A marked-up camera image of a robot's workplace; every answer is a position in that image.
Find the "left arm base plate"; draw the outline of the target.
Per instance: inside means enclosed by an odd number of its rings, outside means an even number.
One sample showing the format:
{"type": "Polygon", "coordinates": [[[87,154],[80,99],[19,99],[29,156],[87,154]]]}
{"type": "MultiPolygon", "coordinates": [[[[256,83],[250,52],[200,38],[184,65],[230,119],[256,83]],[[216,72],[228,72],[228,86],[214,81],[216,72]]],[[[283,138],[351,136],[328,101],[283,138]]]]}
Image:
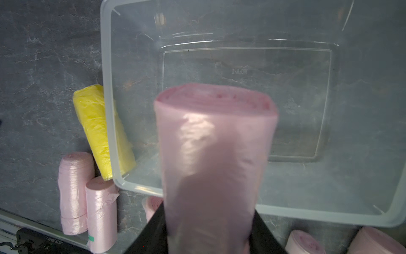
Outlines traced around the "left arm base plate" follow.
{"type": "Polygon", "coordinates": [[[19,229],[15,238],[15,243],[1,240],[1,247],[8,247],[10,251],[15,251],[17,254],[91,254],[83,247],[28,228],[19,229]]]}

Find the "pink roll with green sticker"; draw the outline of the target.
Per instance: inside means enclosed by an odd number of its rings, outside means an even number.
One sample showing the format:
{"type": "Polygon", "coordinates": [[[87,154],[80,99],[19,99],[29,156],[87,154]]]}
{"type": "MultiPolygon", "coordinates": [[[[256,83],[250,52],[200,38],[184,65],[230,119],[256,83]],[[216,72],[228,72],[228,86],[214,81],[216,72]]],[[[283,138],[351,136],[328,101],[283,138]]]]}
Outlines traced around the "pink roll with green sticker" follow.
{"type": "Polygon", "coordinates": [[[93,254],[109,251],[117,241],[119,192],[112,180],[101,176],[86,184],[88,248],[93,254]]]}

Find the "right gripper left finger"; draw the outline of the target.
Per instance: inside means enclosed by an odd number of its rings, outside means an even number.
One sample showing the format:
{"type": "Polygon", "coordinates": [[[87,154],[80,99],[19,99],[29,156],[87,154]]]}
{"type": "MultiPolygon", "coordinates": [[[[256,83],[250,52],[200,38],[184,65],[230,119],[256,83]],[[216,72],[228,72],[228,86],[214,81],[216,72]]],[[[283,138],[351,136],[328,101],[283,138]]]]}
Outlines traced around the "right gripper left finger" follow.
{"type": "Polygon", "coordinates": [[[161,203],[151,220],[125,254],[168,254],[164,204],[161,203]]]}

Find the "clear plastic storage box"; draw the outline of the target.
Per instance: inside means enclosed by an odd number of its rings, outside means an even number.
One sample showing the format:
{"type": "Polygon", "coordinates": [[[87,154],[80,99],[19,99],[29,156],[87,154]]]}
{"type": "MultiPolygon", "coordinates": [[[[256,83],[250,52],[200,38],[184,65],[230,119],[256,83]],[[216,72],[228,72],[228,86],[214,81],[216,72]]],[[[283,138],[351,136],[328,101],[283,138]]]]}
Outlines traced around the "clear plastic storage box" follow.
{"type": "Polygon", "coordinates": [[[186,83],[270,96],[259,213],[393,227],[406,218],[405,1],[103,1],[113,179],[161,196],[155,97],[186,83]]]}

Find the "yellow trash bag roll left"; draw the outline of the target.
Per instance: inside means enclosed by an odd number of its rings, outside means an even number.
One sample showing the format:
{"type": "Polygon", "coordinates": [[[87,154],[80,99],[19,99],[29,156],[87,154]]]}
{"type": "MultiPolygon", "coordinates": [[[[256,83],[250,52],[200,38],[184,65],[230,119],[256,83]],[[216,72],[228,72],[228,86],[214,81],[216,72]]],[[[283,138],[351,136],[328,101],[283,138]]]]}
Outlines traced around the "yellow trash bag roll left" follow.
{"type": "MultiPolygon", "coordinates": [[[[106,181],[111,180],[113,170],[108,144],[103,86],[96,84],[75,91],[73,104],[101,176],[106,181]]],[[[120,172],[124,175],[136,166],[136,161],[132,145],[118,114],[115,114],[115,122],[120,172]]]]}

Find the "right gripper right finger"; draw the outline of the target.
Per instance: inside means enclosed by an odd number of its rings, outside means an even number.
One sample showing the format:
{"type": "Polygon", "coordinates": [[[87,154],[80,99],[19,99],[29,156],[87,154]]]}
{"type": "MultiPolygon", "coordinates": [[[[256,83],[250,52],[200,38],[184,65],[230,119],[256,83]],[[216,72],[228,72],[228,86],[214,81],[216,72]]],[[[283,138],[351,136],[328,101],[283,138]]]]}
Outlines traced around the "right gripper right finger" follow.
{"type": "Polygon", "coordinates": [[[254,213],[248,245],[250,254],[287,254],[257,211],[254,213]]]}

